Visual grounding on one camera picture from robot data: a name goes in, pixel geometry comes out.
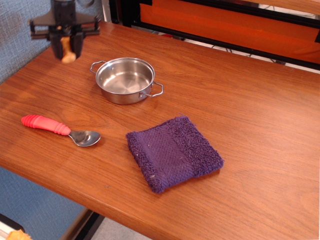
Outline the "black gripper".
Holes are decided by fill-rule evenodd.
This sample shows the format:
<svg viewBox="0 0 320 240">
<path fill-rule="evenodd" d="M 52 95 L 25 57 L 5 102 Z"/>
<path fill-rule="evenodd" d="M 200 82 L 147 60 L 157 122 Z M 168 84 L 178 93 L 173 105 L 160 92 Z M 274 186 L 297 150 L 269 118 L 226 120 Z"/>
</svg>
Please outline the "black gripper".
<svg viewBox="0 0 320 240">
<path fill-rule="evenodd" d="M 70 46 L 76 58 L 82 54 L 84 38 L 100 34 L 100 18 L 80 13 L 75 0 L 52 0 L 50 10 L 28 21 L 33 40 L 50 40 L 55 57 L 63 58 L 62 37 L 70 38 Z"/>
</svg>

